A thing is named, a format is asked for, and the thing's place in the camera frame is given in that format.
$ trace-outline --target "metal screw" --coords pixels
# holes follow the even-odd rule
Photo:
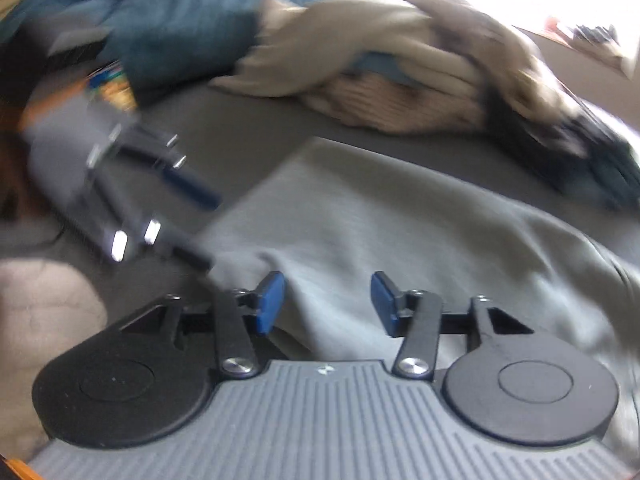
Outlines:
[[[166,146],[168,148],[172,147],[176,142],[178,142],[178,135],[174,135],[171,139],[166,142]]]
[[[182,165],[184,164],[185,160],[187,160],[187,156],[186,155],[183,155],[178,160],[176,160],[174,162],[174,165],[173,165],[174,170],[179,170],[182,167]]]
[[[223,361],[222,368],[233,375],[245,375],[254,371],[254,364],[244,357],[230,357]]]
[[[113,127],[113,130],[111,131],[111,133],[109,134],[109,142],[113,144],[116,140],[118,140],[118,137],[120,136],[121,133],[122,133],[122,124],[116,124]]]
[[[318,373],[320,375],[329,375],[335,372],[335,368],[331,365],[322,365],[318,368]]]
[[[407,375],[419,377],[429,371],[429,365],[417,357],[405,357],[398,363],[398,368]]]
[[[91,151],[89,152],[89,155],[86,158],[87,168],[89,170],[92,170],[93,168],[95,168],[101,156],[102,156],[102,148],[100,147],[99,144],[94,144],[94,146],[91,148]]]
[[[249,293],[248,290],[246,290],[245,288],[232,288],[231,289],[231,294],[233,296],[235,296],[236,298],[242,298],[243,296],[246,296]]]

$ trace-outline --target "gray fabric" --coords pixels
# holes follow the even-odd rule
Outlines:
[[[203,212],[159,186],[159,180],[132,167],[119,176],[126,189],[149,210],[158,210],[188,232],[198,232],[240,200],[309,137],[338,140],[413,162],[466,182],[522,200],[565,220],[618,256],[640,264],[638,218],[581,205],[549,189],[484,139],[423,136],[397,138],[350,128],[290,99],[267,100],[217,91],[206,83],[184,88],[143,110],[143,120],[180,135],[189,163],[223,197],[215,213]],[[21,226],[0,223],[0,256],[34,256],[68,262],[85,273],[113,322],[159,294],[175,290],[184,268],[140,258],[110,266],[70,229],[54,218]]]
[[[508,312],[605,364],[620,384],[606,443],[638,464],[636,374],[640,272],[561,221],[476,186],[316,139],[201,235],[212,278],[253,287],[268,270],[289,280],[277,325],[319,360],[389,362],[391,340],[369,301],[386,271],[450,306],[485,294]],[[463,352],[441,344],[438,362]]]

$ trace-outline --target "teal blanket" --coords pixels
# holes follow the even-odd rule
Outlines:
[[[0,22],[0,42],[31,16],[81,11],[112,28],[104,61],[120,59],[136,91],[161,88],[231,70],[254,44],[258,1],[22,0]]]

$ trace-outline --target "beige blanket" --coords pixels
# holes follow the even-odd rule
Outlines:
[[[261,38],[235,75],[212,84],[252,96],[300,94],[359,54],[383,52],[443,94],[477,99],[488,80],[526,118],[554,123],[570,113],[535,45],[462,0],[323,0],[299,10]]]

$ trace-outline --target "orange object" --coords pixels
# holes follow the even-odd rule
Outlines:
[[[42,476],[36,473],[22,460],[10,459],[4,462],[21,480],[44,480]]]
[[[30,126],[40,115],[60,106],[64,101],[78,95],[86,88],[86,81],[82,80],[66,86],[52,95],[38,101],[29,102],[24,110],[0,102],[0,130],[22,131]]]

